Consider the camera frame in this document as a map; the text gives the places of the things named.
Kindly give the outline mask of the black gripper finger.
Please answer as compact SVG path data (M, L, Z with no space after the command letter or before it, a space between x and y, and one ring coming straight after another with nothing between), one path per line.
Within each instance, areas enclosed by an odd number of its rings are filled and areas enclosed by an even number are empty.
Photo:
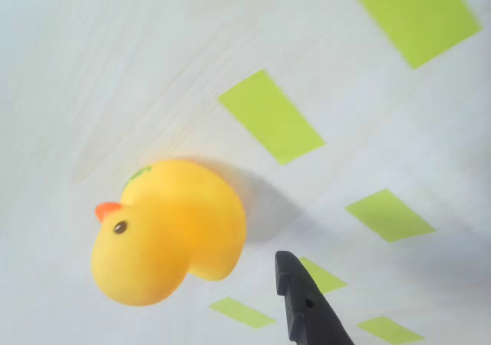
M353 345L313 277L290 251L275 253L277 295L284 297L288 338L301 345Z

